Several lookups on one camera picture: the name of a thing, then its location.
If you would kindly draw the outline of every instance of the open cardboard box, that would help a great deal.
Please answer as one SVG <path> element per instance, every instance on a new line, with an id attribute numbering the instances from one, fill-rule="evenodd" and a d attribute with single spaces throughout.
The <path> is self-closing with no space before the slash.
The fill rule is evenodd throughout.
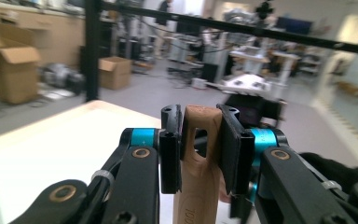
<path id="1" fill-rule="evenodd" d="M 101 58 L 99 68 L 102 87 L 117 90 L 130 85 L 131 60 L 119 57 Z"/>
<path id="2" fill-rule="evenodd" d="M 0 24 L 0 101 L 21 104 L 37 96 L 39 53 L 31 31 Z"/>

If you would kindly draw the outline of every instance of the wooden object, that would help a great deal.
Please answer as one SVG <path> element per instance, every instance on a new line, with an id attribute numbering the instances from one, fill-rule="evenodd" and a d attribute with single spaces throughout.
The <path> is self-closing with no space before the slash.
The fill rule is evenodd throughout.
<path id="1" fill-rule="evenodd" d="M 222 112 L 217 108 L 189 105 L 183 127 L 182 192 L 174 196 L 174 224 L 215 223 L 219 198 L 219 132 Z M 196 128 L 208 133 L 206 157 L 194 149 Z"/>
<path id="2" fill-rule="evenodd" d="M 352 96 L 357 96 L 358 97 L 358 86 L 350 83 L 350 82 L 345 82 L 345 81 L 339 81 L 337 83 L 338 88 L 345 91 L 346 93 L 352 95 Z"/>

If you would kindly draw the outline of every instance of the cable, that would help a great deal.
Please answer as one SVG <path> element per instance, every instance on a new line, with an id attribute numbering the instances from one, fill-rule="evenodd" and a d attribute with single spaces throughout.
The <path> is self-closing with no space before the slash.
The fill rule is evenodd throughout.
<path id="1" fill-rule="evenodd" d="M 40 107 L 44 107 L 49 103 L 49 100 L 44 99 L 44 98 L 39 98 L 36 99 L 30 103 L 28 103 L 28 106 L 32 107 L 32 108 L 40 108 Z"/>
<path id="2" fill-rule="evenodd" d="M 155 31 L 156 29 L 161 30 L 161 31 L 164 31 L 164 32 L 167 32 L 167 33 L 184 34 L 184 35 L 185 35 L 185 34 L 223 33 L 223 32 L 221 32 L 221 31 L 219 31 L 219 32 L 208 32 L 208 33 L 176 33 L 176 32 L 172 32 L 172 31 L 160 29 L 160 28 L 158 28 L 158 27 L 156 27 L 156 26 L 153 26 L 153 25 L 150 25 L 150 24 L 148 24 L 147 22 L 145 22 L 145 21 L 143 21 L 143 20 L 140 20 L 140 19 L 138 19 L 138 18 L 136 18 L 136 20 L 138 20 L 138 21 L 140 21 L 141 23 L 147 25 L 147 26 L 149 27 L 149 29 L 151 29 L 151 31 L 153 32 L 153 34 L 156 35 L 156 36 L 157 36 L 158 38 L 160 38 L 160 39 L 165 39 L 165 38 L 164 38 L 163 36 L 160 36 L 159 34 L 157 34 L 156 31 Z M 182 49 L 182 50 L 188 50 L 188 49 L 182 48 L 181 46 L 177 46 L 177 45 L 175 45 L 175 44 L 173 44 L 173 43 L 169 43 L 169 44 L 170 44 L 171 46 L 174 46 L 174 47 L 179 48 L 179 49 Z M 224 50 L 227 50 L 227 49 L 231 49 L 231 46 L 228 46 L 228 47 L 226 47 L 226 48 L 224 48 L 224 49 L 217 49 L 217 50 L 211 50 L 211 51 L 200 50 L 200 53 L 215 53 L 215 52 L 224 51 Z"/>
<path id="3" fill-rule="evenodd" d="M 191 86 L 191 79 L 193 77 L 199 77 L 197 74 L 198 68 L 193 68 L 190 71 L 181 70 L 181 69 L 169 69 L 168 74 L 172 75 L 167 77 L 169 82 L 173 84 L 175 89 L 185 89 Z"/>
<path id="4" fill-rule="evenodd" d="M 344 210 L 351 215 L 351 217 L 355 217 L 355 221 L 358 221 L 358 208 L 337 196 L 335 198 L 339 205 L 341 205 L 342 208 L 344 208 Z"/>

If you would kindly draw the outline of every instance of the black metal bar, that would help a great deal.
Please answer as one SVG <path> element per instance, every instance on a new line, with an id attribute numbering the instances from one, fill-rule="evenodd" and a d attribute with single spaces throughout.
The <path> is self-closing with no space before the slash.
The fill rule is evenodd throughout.
<path id="1" fill-rule="evenodd" d="M 126 58 L 131 59 L 131 50 L 132 50 L 132 42 L 131 42 L 131 19 L 127 18 L 125 20 L 127 33 L 126 33 Z"/>
<path id="2" fill-rule="evenodd" d="M 10 223 L 78 223 L 86 195 L 87 185 L 82 181 L 60 181 L 44 189 L 31 206 Z"/>
<path id="3" fill-rule="evenodd" d="M 216 107 L 222 110 L 223 114 L 219 167 L 225 178 L 226 192 L 246 194 L 255 157 L 255 136 L 245 130 L 236 118 L 240 114 L 238 109 L 228 105 Z"/>
<path id="4" fill-rule="evenodd" d="M 304 35 L 295 35 L 290 33 L 279 32 L 279 31 L 260 29 L 254 26 L 238 25 L 238 24 L 228 23 L 224 21 L 212 21 L 202 18 L 161 12 L 161 11 L 145 9 L 145 8 L 126 7 L 123 5 L 106 3 L 106 2 L 103 2 L 103 9 L 115 10 L 123 14 L 128 13 L 128 14 L 135 14 L 135 15 L 146 16 L 146 17 L 161 18 L 168 21 L 180 21 L 183 23 L 192 23 L 194 25 L 212 27 L 227 32 L 244 33 L 249 35 L 261 35 L 264 37 L 270 37 L 270 38 L 275 38 L 285 41 L 292 41 L 299 44 L 321 47 L 325 49 L 343 50 L 347 52 L 358 53 L 358 45 L 355 44 L 339 42 L 335 40 L 321 39 L 321 38 L 304 36 Z"/>
<path id="5" fill-rule="evenodd" d="M 100 56 L 100 11 L 101 1 L 85 1 L 86 10 L 86 48 L 85 48 L 85 76 L 86 76 L 86 102 L 99 98 L 98 60 Z"/>
<path id="6" fill-rule="evenodd" d="M 159 156 L 161 192 L 174 194 L 182 187 L 180 169 L 180 131 L 182 112 L 180 105 L 168 105 L 161 109 L 161 128 L 159 134 Z"/>
<path id="7" fill-rule="evenodd" d="M 130 148 L 123 157 L 101 223 L 158 223 L 158 192 L 157 151 L 152 147 Z"/>
<path id="8" fill-rule="evenodd" d="M 257 204 L 263 199 L 275 200 L 283 214 L 283 223 L 355 223 L 291 148 L 266 149 L 260 174 L 256 207 L 260 208 Z M 264 212 L 269 217 L 277 211 Z"/>

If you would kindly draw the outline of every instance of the white table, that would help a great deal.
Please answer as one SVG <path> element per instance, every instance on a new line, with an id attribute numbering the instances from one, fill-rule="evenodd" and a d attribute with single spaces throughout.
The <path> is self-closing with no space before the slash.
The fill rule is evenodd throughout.
<path id="1" fill-rule="evenodd" d="M 160 120 L 95 101 L 0 136 L 0 208 L 5 223 L 46 187 L 65 179 L 90 183 L 125 128 L 159 128 Z M 161 195 L 160 223 L 172 223 L 172 195 Z M 218 223 L 238 223 L 219 203 Z"/>
<path id="2" fill-rule="evenodd" d="M 243 64 L 243 71 L 250 74 L 260 75 L 263 63 L 269 63 L 269 59 L 262 55 L 250 55 L 243 51 L 233 50 L 229 53 L 229 55 L 245 59 L 246 61 Z"/>
<path id="3" fill-rule="evenodd" d="M 289 78 L 290 72 L 292 71 L 293 62 L 300 59 L 300 57 L 298 57 L 295 54 L 288 54 L 279 51 L 272 52 L 272 55 L 284 58 L 284 65 L 279 74 L 279 81 L 275 82 L 274 84 L 285 87 L 287 86 L 286 84 L 287 78 Z"/>

